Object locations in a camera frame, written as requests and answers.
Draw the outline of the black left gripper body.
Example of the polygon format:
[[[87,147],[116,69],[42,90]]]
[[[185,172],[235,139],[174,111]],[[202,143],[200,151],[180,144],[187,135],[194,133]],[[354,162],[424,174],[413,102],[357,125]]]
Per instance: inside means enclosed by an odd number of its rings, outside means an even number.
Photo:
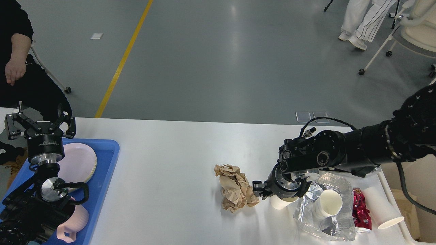
[[[31,165],[56,163],[64,158],[63,133],[36,133],[27,136],[28,160]]]

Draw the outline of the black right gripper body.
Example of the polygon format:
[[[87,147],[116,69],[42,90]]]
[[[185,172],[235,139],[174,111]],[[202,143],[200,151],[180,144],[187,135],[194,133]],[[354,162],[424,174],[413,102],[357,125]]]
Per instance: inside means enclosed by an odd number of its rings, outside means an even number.
[[[289,177],[285,177],[279,169],[277,163],[267,179],[267,188],[272,194],[281,199],[290,197],[303,197],[310,188],[311,181],[292,182]]]

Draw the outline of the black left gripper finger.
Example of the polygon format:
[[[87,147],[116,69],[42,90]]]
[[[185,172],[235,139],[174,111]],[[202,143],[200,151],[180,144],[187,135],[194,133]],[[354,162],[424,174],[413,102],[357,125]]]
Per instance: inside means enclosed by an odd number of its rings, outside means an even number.
[[[36,121],[27,117],[23,109],[23,102],[20,101],[17,105],[18,111],[5,116],[5,126],[9,140],[15,140],[19,137],[29,138],[38,132],[38,124]]]
[[[75,117],[70,116],[67,112],[64,112],[62,104],[58,105],[58,118],[51,123],[51,133],[54,135],[60,135],[65,138],[74,138],[76,135]],[[67,124],[67,130],[60,129],[62,124]]]

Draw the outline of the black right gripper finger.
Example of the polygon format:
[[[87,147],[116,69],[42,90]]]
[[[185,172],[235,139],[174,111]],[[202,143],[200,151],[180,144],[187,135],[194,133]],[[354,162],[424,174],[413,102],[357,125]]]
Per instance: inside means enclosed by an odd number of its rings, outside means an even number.
[[[273,195],[267,181],[254,180],[252,182],[252,189],[255,196],[261,199],[266,199]]]

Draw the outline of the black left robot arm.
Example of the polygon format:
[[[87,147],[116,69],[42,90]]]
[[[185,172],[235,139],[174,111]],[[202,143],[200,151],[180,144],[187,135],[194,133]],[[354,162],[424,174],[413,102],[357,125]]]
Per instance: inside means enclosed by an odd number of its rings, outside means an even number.
[[[5,116],[8,138],[26,138],[29,169],[34,175],[2,201],[1,244],[42,244],[72,216],[73,208],[89,199],[89,187],[58,177],[59,161],[64,158],[62,138],[76,135],[75,118],[59,112],[54,122],[33,121],[24,115],[22,102],[17,108]]]

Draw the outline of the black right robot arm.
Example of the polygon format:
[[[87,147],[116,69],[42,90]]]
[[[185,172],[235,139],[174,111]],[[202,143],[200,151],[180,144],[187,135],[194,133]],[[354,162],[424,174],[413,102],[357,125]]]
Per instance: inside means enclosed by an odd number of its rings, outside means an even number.
[[[315,128],[286,139],[279,148],[277,164],[264,182],[252,183],[255,196],[266,199],[303,197],[309,186],[320,177],[320,170],[335,171],[365,177],[384,163],[397,165],[405,197],[418,208],[435,214],[435,210],[413,200],[407,192],[403,162],[413,162],[435,155],[436,119],[435,84],[427,85],[405,100],[393,112],[393,118],[361,129],[342,133],[324,130],[312,135]]]

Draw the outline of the seated person's hand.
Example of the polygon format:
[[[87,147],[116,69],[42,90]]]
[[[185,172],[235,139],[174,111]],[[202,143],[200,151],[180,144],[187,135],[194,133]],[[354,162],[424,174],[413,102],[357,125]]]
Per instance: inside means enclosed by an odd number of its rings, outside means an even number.
[[[5,77],[7,84],[14,86],[15,82],[21,79],[26,73],[26,60],[11,58],[5,66]]]

